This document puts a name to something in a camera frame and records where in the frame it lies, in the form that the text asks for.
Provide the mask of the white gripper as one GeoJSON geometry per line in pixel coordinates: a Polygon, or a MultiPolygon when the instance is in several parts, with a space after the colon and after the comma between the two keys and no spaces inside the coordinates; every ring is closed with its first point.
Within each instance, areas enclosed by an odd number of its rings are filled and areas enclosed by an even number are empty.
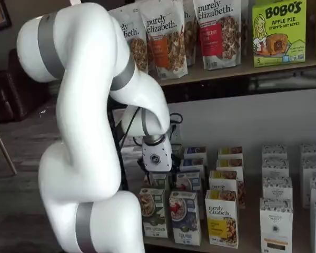
{"type": "Polygon", "coordinates": [[[149,172],[169,172],[172,169],[172,148],[168,138],[157,143],[142,144],[143,163],[146,168],[144,185],[151,185],[149,172]]]}

